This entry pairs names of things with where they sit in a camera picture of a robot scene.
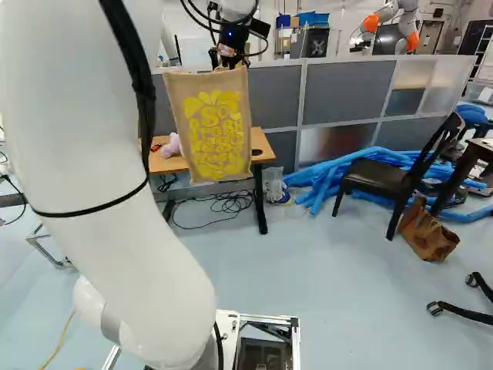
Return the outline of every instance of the office cubicle partition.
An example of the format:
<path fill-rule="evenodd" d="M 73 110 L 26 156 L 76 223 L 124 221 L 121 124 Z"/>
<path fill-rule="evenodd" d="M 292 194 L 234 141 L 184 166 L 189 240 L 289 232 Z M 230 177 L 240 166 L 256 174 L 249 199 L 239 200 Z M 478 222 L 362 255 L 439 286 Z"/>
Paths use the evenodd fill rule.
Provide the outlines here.
<path fill-rule="evenodd" d="M 252 63 L 252 121 L 285 173 L 372 145 L 419 150 L 454 109 L 474 62 L 472 55 L 382 55 Z M 162 72 L 153 76 L 156 135 L 176 130 Z"/>

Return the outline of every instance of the tan cloth bag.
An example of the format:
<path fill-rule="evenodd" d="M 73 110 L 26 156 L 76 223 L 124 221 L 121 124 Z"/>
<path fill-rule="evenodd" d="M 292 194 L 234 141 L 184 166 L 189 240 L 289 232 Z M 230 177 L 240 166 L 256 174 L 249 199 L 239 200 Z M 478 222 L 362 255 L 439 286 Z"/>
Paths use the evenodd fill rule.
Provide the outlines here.
<path fill-rule="evenodd" d="M 425 208 L 426 199 L 416 197 L 402 217 L 397 232 L 411 245 L 413 251 L 425 261 L 443 261 L 461 239 L 431 216 Z"/>
<path fill-rule="evenodd" d="M 252 176 L 246 70 L 163 75 L 193 183 Z"/>

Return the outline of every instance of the pink stuffed toy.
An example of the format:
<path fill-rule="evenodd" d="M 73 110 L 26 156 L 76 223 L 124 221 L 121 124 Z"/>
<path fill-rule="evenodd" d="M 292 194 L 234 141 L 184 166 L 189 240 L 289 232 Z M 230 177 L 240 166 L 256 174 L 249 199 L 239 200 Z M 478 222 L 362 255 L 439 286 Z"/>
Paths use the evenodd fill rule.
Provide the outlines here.
<path fill-rule="evenodd" d="M 177 133 L 171 133 L 169 135 L 169 143 L 161 146 L 161 149 L 159 149 L 161 155 L 167 159 L 175 154 L 181 154 L 181 151 L 182 144 L 179 141 L 179 135 Z"/>

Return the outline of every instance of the yellow pattern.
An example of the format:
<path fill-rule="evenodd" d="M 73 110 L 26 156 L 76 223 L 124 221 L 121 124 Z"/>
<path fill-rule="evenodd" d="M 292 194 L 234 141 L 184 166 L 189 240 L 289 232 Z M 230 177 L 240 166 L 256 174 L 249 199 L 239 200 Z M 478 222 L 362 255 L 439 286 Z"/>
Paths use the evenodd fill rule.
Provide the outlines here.
<path fill-rule="evenodd" d="M 241 92 L 213 90 L 183 100 L 192 161 L 202 177 L 219 180 L 244 170 Z"/>

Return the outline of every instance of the blue floor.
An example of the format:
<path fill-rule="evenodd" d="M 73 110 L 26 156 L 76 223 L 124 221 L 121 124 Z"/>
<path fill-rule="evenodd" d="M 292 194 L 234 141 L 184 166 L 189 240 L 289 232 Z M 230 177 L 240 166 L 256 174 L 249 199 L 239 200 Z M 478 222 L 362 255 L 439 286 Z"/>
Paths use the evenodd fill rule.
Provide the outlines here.
<path fill-rule="evenodd" d="M 0 193 L 6 186 L 0 184 Z M 492 202 L 470 197 L 458 210 L 469 213 Z M 317 217 L 298 206 L 268 207 L 265 236 L 258 234 L 253 208 L 235 220 L 176 232 L 210 276 L 219 308 L 300 317 L 303 370 L 493 368 L 489 327 L 449 314 L 432 318 L 425 310 L 429 301 L 441 299 L 493 311 L 479 291 L 464 284 L 472 271 L 493 284 L 491 219 L 449 224 L 462 242 L 443 264 L 431 264 L 419 260 L 402 237 L 385 239 L 389 210 L 345 197 L 334 219 L 333 203 Z M 16 212 L 3 209 L 2 216 Z M 204 203 L 185 203 L 176 214 L 189 226 L 210 217 Z M 24 242 L 35 224 L 28 212 L 0 229 L 1 370 L 39 368 L 72 310 L 78 274 L 55 270 Z M 43 245 L 56 252 L 52 241 Z M 111 347 L 76 316 L 49 369 L 99 370 Z M 122 355 L 116 369 L 142 367 Z"/>

